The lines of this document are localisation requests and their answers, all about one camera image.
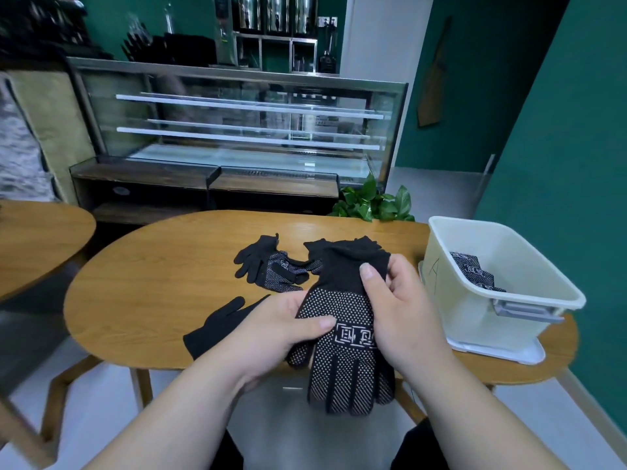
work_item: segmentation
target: hand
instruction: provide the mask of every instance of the hand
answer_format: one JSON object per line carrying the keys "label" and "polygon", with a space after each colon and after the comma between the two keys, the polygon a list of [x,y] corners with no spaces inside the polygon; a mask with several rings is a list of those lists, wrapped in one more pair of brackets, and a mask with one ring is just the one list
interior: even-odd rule
{"label": "hand", "polygon": [[388,278],[383,280],[370,264],[359,269],[374,311],[374,336],[381,353],[398,372],[406,375],[437,371],[452,357],[440,316],[418,273],[405,257],[392,254]]}
{"label": "hand", "polygon": [[305,295],[307,290],[269,296],[219,343],[228,348],[224,355],[238,368],[245,391],[284,360],[294,344],[321,337],[335,326],[331,315],[295,318]]}

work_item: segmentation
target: tabletop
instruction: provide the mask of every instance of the tabletop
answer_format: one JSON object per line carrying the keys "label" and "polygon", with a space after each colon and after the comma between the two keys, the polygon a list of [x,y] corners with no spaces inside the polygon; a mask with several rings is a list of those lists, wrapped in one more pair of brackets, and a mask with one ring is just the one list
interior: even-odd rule
{"label": "tabletop", "polygon": [[[303,245],[368,236],[414,265],[424,258],[429,227],[414,222],[253,211],[204,211],[137,229],[103,249],[75,277],[65,299],[68,329],[81,346],[106,361],[132,368],[183,369],[192,363],[184,334],[234,297],[247,304],[269,293],[236,279],[237,252],[261,234],[279,234],[278,249],[307,259]],[[303,285],[311,286],[316,276]],[[547,358],[536,366],[458,353],[487,384],[548,379],[577,348],[570,316],[540,337]]]}
{"label": "tabletop", "polygon": [[76,206],[0,200],[0,300],[64,265],[95,229],[91,214]]}

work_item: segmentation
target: glass display case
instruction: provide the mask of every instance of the glass display case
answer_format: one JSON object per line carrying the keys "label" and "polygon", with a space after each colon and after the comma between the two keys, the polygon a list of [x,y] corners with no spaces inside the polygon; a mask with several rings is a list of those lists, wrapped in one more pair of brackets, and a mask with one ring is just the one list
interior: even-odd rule
{"label": "glass display case", "polygon": [[70,58],[98,155],[384,187],[407,84]]}

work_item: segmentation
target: baseboard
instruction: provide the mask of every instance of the baseboard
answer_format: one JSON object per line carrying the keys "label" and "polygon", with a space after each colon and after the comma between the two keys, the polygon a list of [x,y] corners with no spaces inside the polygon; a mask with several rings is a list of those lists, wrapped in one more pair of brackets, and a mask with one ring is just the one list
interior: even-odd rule
{"label": "baseboard", "polygon": [[557,380],[573,401],[590,419],[596,430],[606,440],[612,450],[627,465],[627,436],[607,415],[596,399],[588,392],[572,371],[567,370],[557,376]]}

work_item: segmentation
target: green wall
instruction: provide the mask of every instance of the green wall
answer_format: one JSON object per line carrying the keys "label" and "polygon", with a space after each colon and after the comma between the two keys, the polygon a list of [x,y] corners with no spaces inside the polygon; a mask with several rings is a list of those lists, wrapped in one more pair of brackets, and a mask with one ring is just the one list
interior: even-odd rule
{"label": "green wall", "polygon": [[[551,43],[566,0],[433,0],[396,166],[482,172],[499,155]],[[416,108],[444,20],[443,121]]]}
{"label": "green wall", "polygon": [[571,370],[627,431],[627,0],[571,0],[477,219],[521,233],[585,294]]}
{"label": "green wall", "polygon": [[[151,34],[166,30],[164,7],[172,3],[174,29],[184,34],[199,34],[215,38],[215,10],[211,0],[81,0],[88,15],[85,18],[91,39],[113,54],[115,59],[126,61],[120,46],[129,29],[128,13],[137,15]],[[347,0],[318,0],[320,16],[338,16],[337,58],[342,51]],[[324,51],[324,35],[320,33],[318,54]],[[283,70],[285,62],[275,63]]]}

